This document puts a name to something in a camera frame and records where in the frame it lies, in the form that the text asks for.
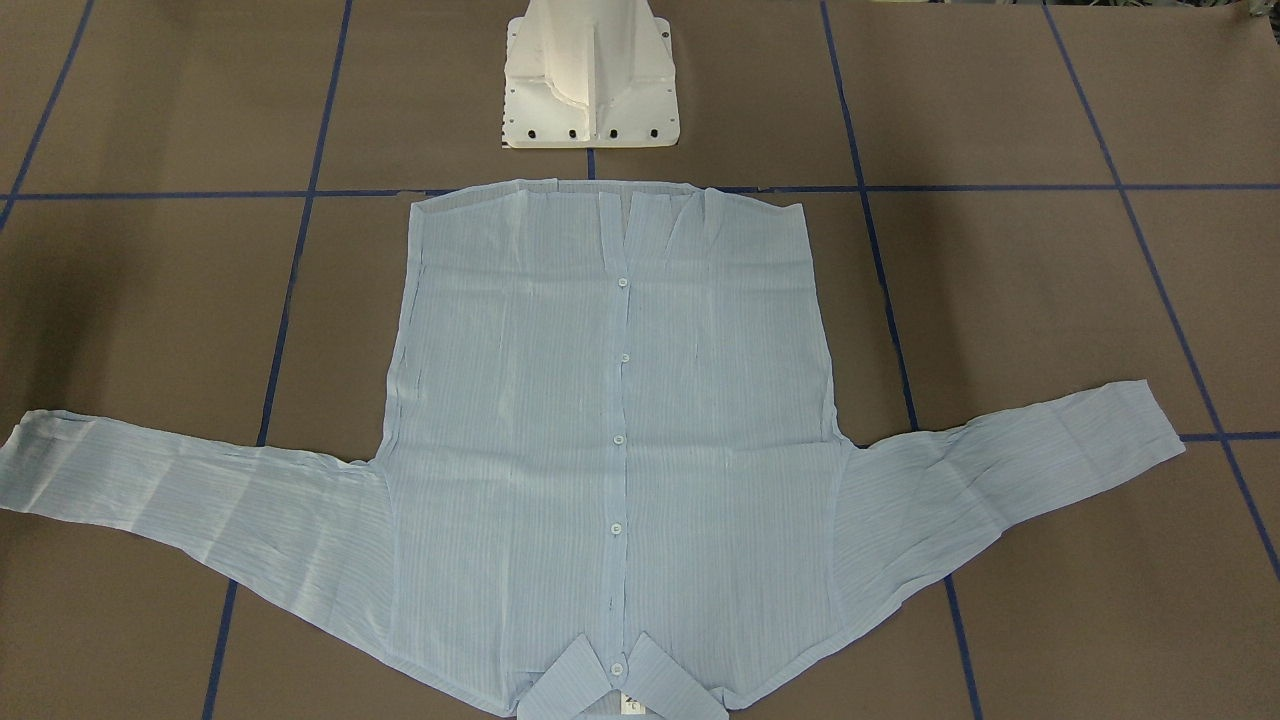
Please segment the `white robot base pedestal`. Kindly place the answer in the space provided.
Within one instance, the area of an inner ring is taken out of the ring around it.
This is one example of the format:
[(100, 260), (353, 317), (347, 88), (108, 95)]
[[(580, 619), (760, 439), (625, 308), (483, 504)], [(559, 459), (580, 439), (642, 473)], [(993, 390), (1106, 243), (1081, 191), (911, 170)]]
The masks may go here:
[(681, 135), (672, 28), (646, 1), (531, 1), (506, 27), (507, 149), (653, 149)]

